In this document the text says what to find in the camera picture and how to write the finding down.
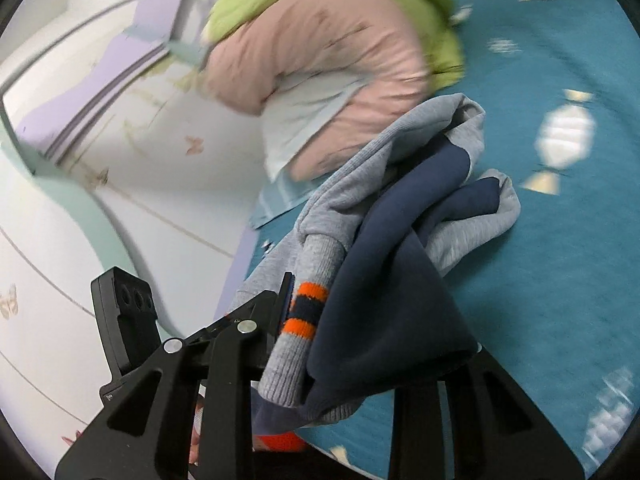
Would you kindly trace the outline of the operator hand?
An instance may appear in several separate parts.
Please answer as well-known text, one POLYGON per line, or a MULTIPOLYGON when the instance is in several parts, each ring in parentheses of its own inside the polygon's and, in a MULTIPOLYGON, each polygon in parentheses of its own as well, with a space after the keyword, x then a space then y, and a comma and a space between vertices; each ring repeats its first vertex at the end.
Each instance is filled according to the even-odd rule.
POLYGON ((189 464, 196 465, 198 463, 198 450, 200 449, 202 420, 204 410, 204 398, 199 394, 196 399, 195 413, 192 426, 189 464))

